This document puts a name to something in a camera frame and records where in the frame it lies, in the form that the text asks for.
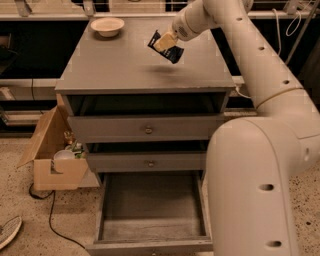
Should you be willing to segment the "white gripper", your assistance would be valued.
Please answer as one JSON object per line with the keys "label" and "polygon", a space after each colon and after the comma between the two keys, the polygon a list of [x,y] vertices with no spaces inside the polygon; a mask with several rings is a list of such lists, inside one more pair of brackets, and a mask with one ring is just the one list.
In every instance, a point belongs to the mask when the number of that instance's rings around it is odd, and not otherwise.
{"label": "white gripper", "polygon": [[174,47],[177,40],[190,41],[207,29],[206,11],[202,4],[189,4],[177,13],[173,22],[173,32],[164,33],[153,47],[162,52]]}

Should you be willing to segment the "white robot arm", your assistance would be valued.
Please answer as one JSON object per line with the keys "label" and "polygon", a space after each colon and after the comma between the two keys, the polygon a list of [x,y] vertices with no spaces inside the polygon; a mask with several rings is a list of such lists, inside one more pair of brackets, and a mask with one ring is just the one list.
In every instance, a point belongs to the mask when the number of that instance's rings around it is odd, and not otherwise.
{"label": "white robot arm", "polygon": [[212,136],[206,158],[214,256],[299,256],[289,178],[320,158],[320,114],[251,22],[243,0],[194,0],[160,50],[222,29],[257,111]]}

